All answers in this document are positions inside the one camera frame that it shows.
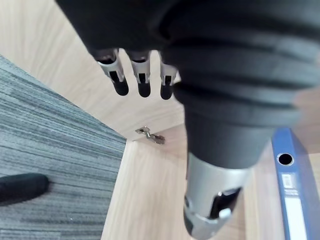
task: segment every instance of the silver metal joint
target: silver metal joint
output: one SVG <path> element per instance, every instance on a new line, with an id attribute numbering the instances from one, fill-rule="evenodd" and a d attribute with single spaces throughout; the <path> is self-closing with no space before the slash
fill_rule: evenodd
<path id="1" fill-rule="evenodd" d="M 230 219 L 249 173 L 249 168 L 218 167 L 189 153 L 183 214 L 193 238 L 213 237 Z"/>
<path id="2" fill-rule="evenodd" d="M 113 49 L 115 57 L 108 57 L 106 60 L 98 60 L 98 64 L 113 83 L 123 82 L 125 80 L 124 69 L 122 67 L 118 49 Z"/>
<path id="3" fill-rule="evenodd" d="M 132 65 L 133 73 L 138 84 L 150 82 L 150 51 L 134 52 L 126 51 Z"/>
<path id="4" fill-rule="evenodd" d="M 160 58 L 160 77 L 161 77 L 161 85 L 170 85 L 172 86 L 174 84 L 174 81 L 177 76 L 178 70 L 169 64 L 165 64 L 162 61 L 162 58 Z"/>

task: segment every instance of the wooden cabinet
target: wooden cabinet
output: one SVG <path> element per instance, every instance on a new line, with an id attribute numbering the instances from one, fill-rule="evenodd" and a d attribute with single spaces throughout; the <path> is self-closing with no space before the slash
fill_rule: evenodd
<path id="1" fill-rule="evenodd" d="M 158 53 L 151 54 L 151 95 L 143 98 L 129 58 L 120 51 L 129 94 L 119 96 L 53 0 L 1 0 L 0 36 L 1 55 L 127 139 L 102 239 L 190 239 L 182 214 L 187 152 L 184 110 L 174 97 L 160 97 Z M 320 152 L 320 134 L 310 137 L 304 131 L 312 133 L 320 126 L 320 114 L 315 111 L 319 92 L 316 89 L 297 98 L 306 112 L 297 132 L 313 152 Z M 164 136 L 165 145 L 151 143 L 135 132 L 143 126 Z M 282 239 L 270 146 L 262 158 L 233 219 L 215 240 Z M 266 187 L 268 197 L 263 197 Z"/>

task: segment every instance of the gray carpet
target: gray carpet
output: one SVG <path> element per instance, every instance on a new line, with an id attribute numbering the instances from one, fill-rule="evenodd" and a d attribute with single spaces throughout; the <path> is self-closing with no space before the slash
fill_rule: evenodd
<path id="1" fill-rule="evenodd" d="M 0 207 L 0 239 L 99 240 L 125 144 L 0 56 L 0 177 L 51 181 L 47 194 Z"/>

